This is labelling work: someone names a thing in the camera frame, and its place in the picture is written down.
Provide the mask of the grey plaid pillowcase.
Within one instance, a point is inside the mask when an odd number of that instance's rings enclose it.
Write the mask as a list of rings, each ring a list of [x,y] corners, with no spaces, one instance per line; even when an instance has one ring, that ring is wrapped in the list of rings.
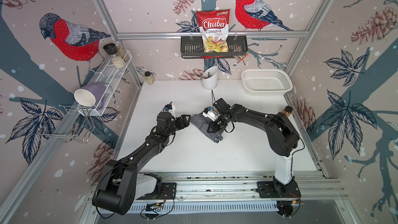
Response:
[[[196,126],[206,137],[215,143],[223,140],[222,132],[224,128],[219,128],[216,122],[202,114],[194,115],[190,119],[190,123]]]

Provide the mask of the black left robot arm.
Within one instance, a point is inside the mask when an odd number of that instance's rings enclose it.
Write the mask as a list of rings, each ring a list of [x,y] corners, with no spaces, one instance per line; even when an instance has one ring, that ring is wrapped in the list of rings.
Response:
[[[189,126],[190,115],[175,118],[170,112],[157,115],[157,125],[151,129],[144,143],[134,152],[119,159],[110,160],[104,166],[96,187],[92,204],[113,213],[124,215],[133,204],[139,171],[163,151],[170,136]]]

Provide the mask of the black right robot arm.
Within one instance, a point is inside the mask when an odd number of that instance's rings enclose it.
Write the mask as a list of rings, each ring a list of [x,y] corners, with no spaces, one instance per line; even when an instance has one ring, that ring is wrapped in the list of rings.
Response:
[[[292,111],[293,108],[287,105],[282,112],[266,114],[239,104],[230,106],[224,99],[219,99],[200,114],[205,118],[200,130],[216,143],[222,140],[229,123],[244,123],[264,131],[271,150],[276,154],[274,181],[285,186],[293,181],[293,154],[301,139],[289,120]]]

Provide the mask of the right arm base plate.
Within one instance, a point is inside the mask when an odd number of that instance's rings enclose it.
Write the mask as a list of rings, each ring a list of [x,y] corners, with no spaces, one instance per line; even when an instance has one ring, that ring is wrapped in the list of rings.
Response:
[[[292,179],[288,184],[283,185],[278,181],[258,181],[256,192],[260,198],[301,198],[301,192],[297,182]]]

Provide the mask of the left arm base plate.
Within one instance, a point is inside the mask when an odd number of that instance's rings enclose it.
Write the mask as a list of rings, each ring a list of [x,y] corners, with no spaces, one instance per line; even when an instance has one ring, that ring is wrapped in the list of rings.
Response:
[[[160,187],[155,188],[155,192],[148,195],[150,200],[164,200],[168,198],[176,198],[177,184],[176,183],[162,183]]]

